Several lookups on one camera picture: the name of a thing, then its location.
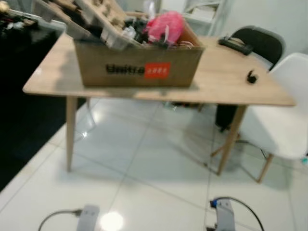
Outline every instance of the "white wall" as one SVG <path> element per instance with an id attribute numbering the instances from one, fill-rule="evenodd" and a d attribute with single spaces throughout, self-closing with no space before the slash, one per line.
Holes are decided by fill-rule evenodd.
<path id="1" fill-rule="evenodd" d="M 221 35 L 255 25 L 281 35 L 285 54 L 308 47 L 308 0 L 234 0 Z"/>

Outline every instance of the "table leg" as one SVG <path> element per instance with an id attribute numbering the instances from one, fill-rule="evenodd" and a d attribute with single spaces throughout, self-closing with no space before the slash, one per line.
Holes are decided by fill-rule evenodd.
<path id="1" fill-rule="evenodd" d="M 222 158 L 221 158 L 221 161 L 220 161 L 220 164 L 219 164 L 219 167 L 218 167 L 217 175 L 220 175 L 222 173 L 222 171 L 223 171 L 223 169 L 224 169 L 224 167 L 227 163 L 231 148 L 234 146 L 234 143 L 237 139 L 238 130 L 239 130 L 239 127 L 241 125 L 242 119 L 245 115 L 246 109 L 247 109 L 246 105 L 239 105 L 237 110 L 236 110 L 236 113 L 235 113 L 233 122 L 231 124 L 231 128 L 230 128 L 228 137 L 226 139 L 226 143 L 223 146 L 223 154 L 222 154 Z"/>
<path id="2" fill-rule="evenodd" d="M 66 169 L 71 171 L 75 120 L 76 120 L 77 97 L 67 96 L 66 98 Z"/>

